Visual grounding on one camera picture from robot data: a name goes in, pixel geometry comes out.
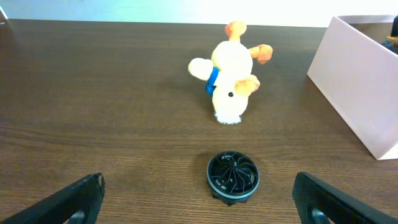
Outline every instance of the black round object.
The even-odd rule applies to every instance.
[[[259,171],[253,161],[240,152],[226,151],[207,165],[207,183],[214,198],[227,205],[246,200],[259,185]]]

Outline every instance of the plush toy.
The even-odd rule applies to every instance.
[[[244,22],[228,24],[225,32],[229,40],[218,44],[211,60],[195,58],[188,65],[191,75],[207,81],[206,91],[213,98],[215,116],[222,124],[241,122],[250,94],[260,86],[257,77],[251,75],[253,58],[264,64],[272,56],[269,45],[262,44],[251,49],[242,45],[240,36],[245,31]]]

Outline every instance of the white box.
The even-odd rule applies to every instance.
[[[335,16],[307,73],[376,159],[398,159],[398,55],[350,24],[394,18]]]

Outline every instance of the wall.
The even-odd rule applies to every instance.
[[[398,0],[0,0],[10,19],[327,27],[334,15],[397,14]]]

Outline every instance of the wood grain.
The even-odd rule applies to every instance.
[[[0,219],[93,172],[98,223],[300,223],[295,175],[307,171],[398,217],[397,161],[376,161],[306,72],[324,29],[249,26],[261,87],[243,122],[216,122],[194,57],[223,26],[10,20],[0,30]],[[248,203],[212,199],[205,169],[235,150],[257,164]]]

